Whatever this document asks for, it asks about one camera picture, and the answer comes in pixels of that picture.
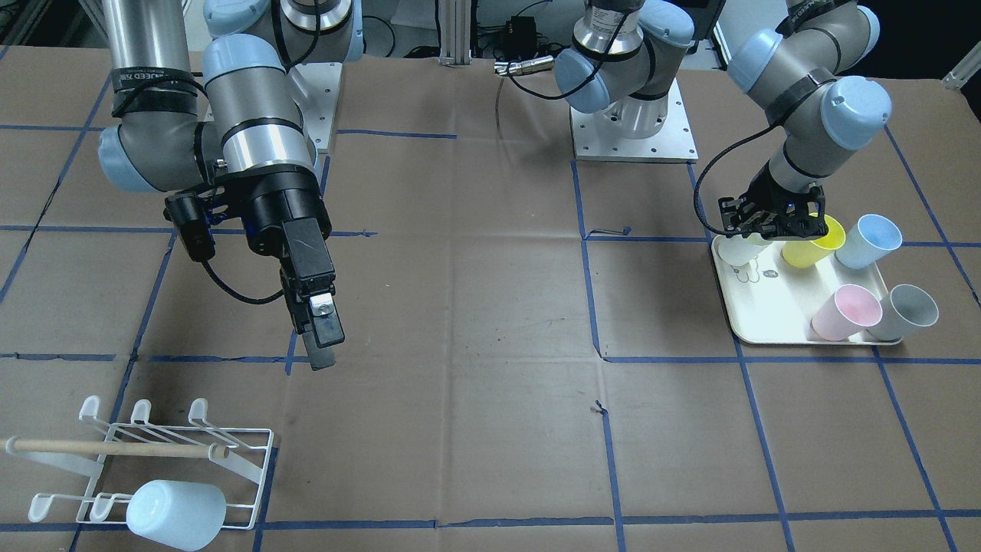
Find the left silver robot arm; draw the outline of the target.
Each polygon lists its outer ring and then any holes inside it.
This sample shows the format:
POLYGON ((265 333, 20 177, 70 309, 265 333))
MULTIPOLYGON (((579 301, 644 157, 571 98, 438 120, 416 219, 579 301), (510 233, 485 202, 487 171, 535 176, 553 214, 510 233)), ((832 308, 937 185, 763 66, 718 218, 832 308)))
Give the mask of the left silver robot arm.
MULTIPOLYGON (((855 1, 789 1, 775 29, 751 35, 727 65, 740 91, 786 138, 738 198, 719 199, 718 235, 814 240, 826 235, 823 182, 892 114, 879 83, 847 70, 877 45, 877 15, 855 1)), ((560 97, 582 114, 667 108, 694 22, 666 1, 589 1, 573 44, 555 59, 560 97)))

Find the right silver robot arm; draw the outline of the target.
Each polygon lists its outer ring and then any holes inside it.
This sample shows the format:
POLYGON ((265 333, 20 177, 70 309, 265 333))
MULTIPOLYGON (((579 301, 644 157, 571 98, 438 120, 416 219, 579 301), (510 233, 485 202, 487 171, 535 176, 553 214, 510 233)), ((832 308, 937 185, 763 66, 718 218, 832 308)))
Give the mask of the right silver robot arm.
POLYGON ((126 191, 165 193, 162 213, 190 259, 256 304, 210 265, 213 228, 241 221, 248 247, 280 263, 281 289, 261 303, 283 298, 310 366, 333 366, 346 335, 314 133, 325 108, 301 67, 361 57, 361 2, 207 1, 200 76, 181 2, 105 1, 103 13, 119 120, 100 136, 104 174, 126 191))

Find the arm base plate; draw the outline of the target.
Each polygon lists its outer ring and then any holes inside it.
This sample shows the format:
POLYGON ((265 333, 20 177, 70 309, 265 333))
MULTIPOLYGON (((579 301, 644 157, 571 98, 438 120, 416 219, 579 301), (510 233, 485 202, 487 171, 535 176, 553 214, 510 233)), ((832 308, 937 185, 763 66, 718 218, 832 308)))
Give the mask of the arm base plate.
POLYGON ((593 114, 569 110, 578 160, 686 163, 700 157, 677 80, 666 97, 626 97, 593 114))
POLYGON ((303 128, 319 154, 326 155, 333 149, 342 76, 340 62, 298 65, 288 73, 303 128))

